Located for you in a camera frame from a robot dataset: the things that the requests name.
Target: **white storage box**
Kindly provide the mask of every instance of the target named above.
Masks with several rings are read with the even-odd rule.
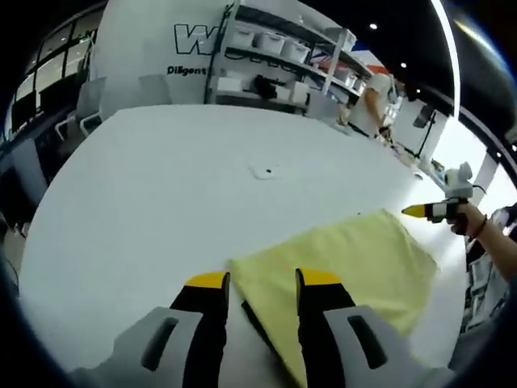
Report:
[[[285,38],[273,32],[261,32],[258,35],[257,47],[268,53],[278,54],[282,52]]]
[[[253,74],[239,73],[238,71],[223,69],[222,75],[227,78],[236,78],[241,80],[241,87],[244,91],[250,88],[250,84],[255,77]]]
[[[355,45],[355,42],[357,41],[357,38],[350,30],[347,30],[347,33],[345,35],[345,44],[343,45],[342,50],[343,51],[352,51],[352,48]]]
[[[291,90],[287,87],[276,86],[276,98],[281,99],[283,101],[289,101],[289,97],[291,96]]]
[[[366,87],[366,82],[360,78],[357,78],[354,82],[354,86],[352,87],[352,89],[354,89],[361,95],[361,94],[363,94],[365,87]]]
[[[217,79],[218,91],[242,91],[242,80],[238,78],[220,77]]]
[[[343,67],[336,69],[336,71],[334,72],[334,76],[343,82],[346,82],[348,77],[350,77],[350,75],[351,75],[351,70],[345,69]]]
[[[294,62],[304,63],[309,51],[309,48],[303,44],[295,42],[294,40],[286,40],[282,48],[282,57]]]
[[[327,28],[325,30],[325,35],[327,35],[329,38],[331,38],[334,42],[338,43],[339,35],[341,34],[341,32],[344,32],[344,34],[345,34],[345,41],[343,42],[343,46],[341,47],[341,50],[349,52],[352,50],[352,47],[354,47],[354,44],[357,41],[357,38],[352,33],[352,31],[350,31],[347,28],[332,27],[332,28]]]
[[[253,38],[255,33],[251,31],[249,28],[243,26],[235,26],[233,30],[231,45],[238,47],[251,47],[253,44]]]
[[[307,103],[309,85],[302,82],[295,82],[291,91],[291,101],[293,103]]]
[[[347,79],[345,80],[345,85],[347,87],[353,87],[355,84],[355,81],[357,81],[357,77],[354,74],[349,74]]]

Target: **monitor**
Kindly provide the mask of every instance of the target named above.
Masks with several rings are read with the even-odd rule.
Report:
[[[60,79],[40,92],[41,110],[49,114],[71,105],[75,106],[78,101],[79,89],[75,74]]]
[[[32,91],[15,103],[11,109],[12,132],[16,133],[24,123],[36,115],[36,92]]]
[[[424,105],[420,110],[417,118],[414,119],[413,126],[417,128],[426,128],[426,125],[429,124],[429,121],[431,121],[434,111],[435,108],[433,106],[429,104]]]

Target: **bracelet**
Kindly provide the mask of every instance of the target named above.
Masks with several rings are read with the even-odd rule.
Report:
[[[477,238],[477,236],[479,236],[481,234],[481,232],[483,231],[483,229],[485,229],[485,225],[486,225],[486,222],[488,221],[488,217],[485,215],[485,219],[483,220],[481,226],[479,228],[477,228],[477,230],[474,232],[474,234],[472,235],[471,239],[474,240],[475,238]]]

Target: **window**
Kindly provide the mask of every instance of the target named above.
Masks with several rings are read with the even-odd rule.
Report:
[[[34,90],[34,73],[30,73],[23,80],[22,84],[19,86],[18,91],[16,92],[16,101],[25,97],[30,92]]]
[[[54,35],[50,36],[45,42],[43,42],[41,47],[40,60],[45,59],[52,52],[56,51],[56,49],[66,44],[70,36],[71,29],[72,24],[69,24],[68,26],[63,27],[61,30],[56,32]]]
[[[57,57],[51,59],[43,64],[36,73],[36,107],[40,106],[40,92],[52,85],[55,81],[61,79],[63,71],[63,61],[65,60],[65,53],[59,54]]]
[[[492,183],[486,190],[486,196],[479,204],[479,209],[490,216],[495,210],[513,205],[515,202],[517,202],[517,189],[505,169],[499,165]]]
[[[99,28],[100,20],[103,18],[104,10],[96,11],[78,19],[72,39],[82,38],[87,32]]]
[[[12,127],[12,114],[11,114],[11,111],[12,111],[12,108],[13,108],[13,103],[14,101],[11,101],[11,103],[9,104],[9,109],[7,110],[7,116],[6,116],[6,126],[4,127],[3,129],[3,135],[0,136],[0,139],[4,139],[4,137],[6,139],[9,138],[9,135],[11,133],[11,127]]]
[[[474,181],[485,154],[486,147],[477,136],[458,120],[448,117],[432,158],[446,169],[458,168],[461,163],[468,162]]]
[[[26,70],[26,72],[27,72],[27,70],[32,69],[32,68],[36,65],[36,62],[37,62],[37,60],[38,60],[38,51],[39,51],[39,49],[37,49],[37,50],[32,54],[31,60],[27,63],[27,68],[25,69],[25,70]]]
[[[78,72],[78,65],[81,59],[86,55],[89,39],[81,40],[81,43],[76,44],[68,50],[68,57],[66,58],[65,76]]]

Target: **person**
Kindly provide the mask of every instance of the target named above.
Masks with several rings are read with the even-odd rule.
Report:
[[[396,103],[404,84],[391,74],[374,74],[368,81],[364,93],[359,97],[348,116],[348,125],[356,132],[368,137],[389,135],[391,130],[384,125],[385,110],[389,103]]]
[[[508,209],[513,212],[511,215],[512,219],[515,219],[514,207],[504,208],[506,212]],[[494,290],[495,286],[497,286],[497,288],[501,288],[497,283],[497,276],[501,276],[504,279],[501,280],[503,291],[504,289],[508,289],[509,286],[505,285],[504,281],[510,284],[511,280],[513,279],[515,282],[515,278],[517,277],[517,242],[513,240],[513,238],[515,238],[515,234],[511,232],[510,236],[506,236],[502,232],[501,226],[497,225],[497,220],[490,220],[474,205],[460,205],[458,213],[463,213],[467,218],[467,229],[465,234],[470,238],[475,239],[475,243],[482,247],[479,252],[475,252],[476,258],[479,258],[480,254],[488,255],[493,265],[497,268],[498,274],[500,274],[489,276],[488,281],[493,282],[491,289]],[[458,232],[460,225],[455,221],[448,222],[452,224],[451,231],[453,233]],[[487,285],[486,287],[487,289],[484,292],[484,300],[482,300],[481,304],[488,302],[489,305],[487,305],[487,309],[481,305],[478,309],[479,312],[475,313],[476,318],[473,320],[473,316],[470,316],[469,322],[467,323],[468,326],[465,327],[464,331],[462,330],[456,342],[454,353],[452,354],[452,359],[449,363],[449,368],[457,372],[465,371],[468,368],[475,369],[472,368],[473,362],[478,360],[480,357],[483,357],[485,352],[483,352],[482,349],[487,349],[487,346],[490,345],[488,344],[488,341],[493,338],[497,339],[497,337],[501,335],[501,333],[499,333],[497,336],[496,330],[498,327],[499,331],[502,330],[500,328],[500,315],[502,312],[501,308],[504,306],[506,298],[501,299],[494,306],[494,300],[490,300],[490,302],[486,300],[489,286]],[[486,310],[492,311],[492,313],[486,315]]]
[[[475,238],[483,246],[502,277],[510,281],[517,276],[517,242],[505,236],[476,206],[460,205],[458,212],[467,217],[467,236]],[[458,227],[452,223],[451,231],[457,232]]]

